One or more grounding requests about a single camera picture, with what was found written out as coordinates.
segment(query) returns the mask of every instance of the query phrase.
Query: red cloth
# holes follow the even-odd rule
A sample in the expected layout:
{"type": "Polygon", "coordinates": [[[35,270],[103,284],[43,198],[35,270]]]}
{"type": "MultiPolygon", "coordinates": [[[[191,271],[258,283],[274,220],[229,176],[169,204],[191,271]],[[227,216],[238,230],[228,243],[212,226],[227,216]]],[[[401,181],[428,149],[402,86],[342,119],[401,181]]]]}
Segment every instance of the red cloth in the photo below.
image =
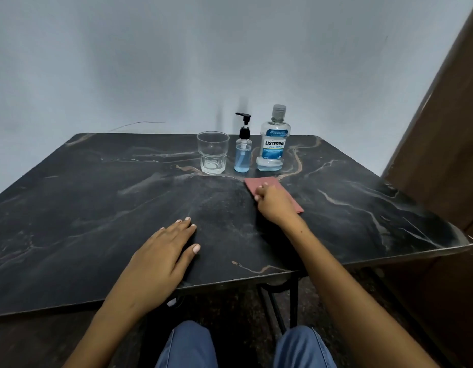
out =
{"type": "MultiPolygon", "coordinates": [[[[260,185],[263,185],[265,182],[267,182],[269,185],[274,185],[277,188],[280,188],[286,191],[286,189],[282,187],[282,184],[279,183],[276,177],[245,178],[244,181],[248,187],[248,190],[250,190],[253,196],[256,195],[255,191],[257,190],[257,187],[260,185]]],[[[296,213],[304,212],[303,208],[301,208],[300,204],[296,203],[296,200],[293,199],[293,197],[289,194],[289,192],[287,192],[287,194],[289,198],[291,199],[291,202],[293,203],[293,207],[296,210],[296,213]]]]}

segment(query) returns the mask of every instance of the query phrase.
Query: clear glass cup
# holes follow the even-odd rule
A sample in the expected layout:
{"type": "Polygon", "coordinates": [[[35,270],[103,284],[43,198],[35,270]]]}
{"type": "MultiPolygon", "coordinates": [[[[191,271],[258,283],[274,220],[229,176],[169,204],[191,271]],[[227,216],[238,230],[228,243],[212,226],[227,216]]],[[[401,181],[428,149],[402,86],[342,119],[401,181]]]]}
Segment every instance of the clear glass cup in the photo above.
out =
{"type": "Polygon", "coordinates": [[[201,170],[206,174],[220,174],[226,168],[229,135],[220,131],[197,134],[197,148],[201,154],[201,170]]]}

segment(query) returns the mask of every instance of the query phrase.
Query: hand sanitizer bottle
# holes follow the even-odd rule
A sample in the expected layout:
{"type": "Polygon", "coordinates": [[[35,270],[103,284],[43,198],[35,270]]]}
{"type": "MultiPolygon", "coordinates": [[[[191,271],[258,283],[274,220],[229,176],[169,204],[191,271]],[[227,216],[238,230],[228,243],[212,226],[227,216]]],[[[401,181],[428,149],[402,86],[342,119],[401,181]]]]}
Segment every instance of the hand sanitizer bottle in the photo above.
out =
{"type": "Polygon", "coordinates": [[[260,156],[257,157],[257,169],[263,172],[275,172],[282,168],[284,146],[291,127],[284,122],[286,106],[274,105],[269,122],[263,123],[260,129],[262,144],[260,156]]]}
{"type": "Polygon", "coordinates": [[[240,129],[240,139],[236,141],[235,170],[238,173],[246,173],[250,169],[250,157],[252,155],[252,141],[250,140],[250,115],[236,112],[237,115],[243,116],[245,126],[240,129]]]}

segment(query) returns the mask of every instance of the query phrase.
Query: glass rim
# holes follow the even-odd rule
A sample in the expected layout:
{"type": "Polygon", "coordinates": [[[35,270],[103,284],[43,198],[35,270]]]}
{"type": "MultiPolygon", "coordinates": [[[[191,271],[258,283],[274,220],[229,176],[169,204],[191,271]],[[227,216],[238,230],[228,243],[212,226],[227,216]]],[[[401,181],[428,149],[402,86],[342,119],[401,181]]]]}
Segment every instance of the glass rim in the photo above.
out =
{"type": "Polygon", "coordinates": [[[229,141],[229,135],[227,135],[226,133],[223,133],[222,131],[207,130],[207,131],[202,131],[202,132],[200,132],[199,134],[197,134],[197,141],[206,142],[206,143],[223,143],[223,142],[229,141]],[[227,139],[225,139],[224,141],[217,141],[217,142],[214,142],[214,141],[204,141],[203,139],[201,139],[201,138],[199,137],[201,134],[208,134],[208,133],[225,135],[227,139]]]}

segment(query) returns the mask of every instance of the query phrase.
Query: blue denim jeans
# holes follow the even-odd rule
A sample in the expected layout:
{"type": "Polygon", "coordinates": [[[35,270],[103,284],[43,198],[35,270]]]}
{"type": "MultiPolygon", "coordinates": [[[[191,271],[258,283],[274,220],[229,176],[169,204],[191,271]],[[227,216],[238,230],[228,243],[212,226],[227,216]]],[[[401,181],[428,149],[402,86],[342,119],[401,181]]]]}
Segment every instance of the blue denim jeans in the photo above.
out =
{"type": "MultiPolygon", "coordinates": [[[[172,330],[155,368],[217,368],[209,330],[194,321],[172,330]]],[[[273,368],[337,368],[322,339],[312,328],[297,326],[279,340],[273,368]]]]}

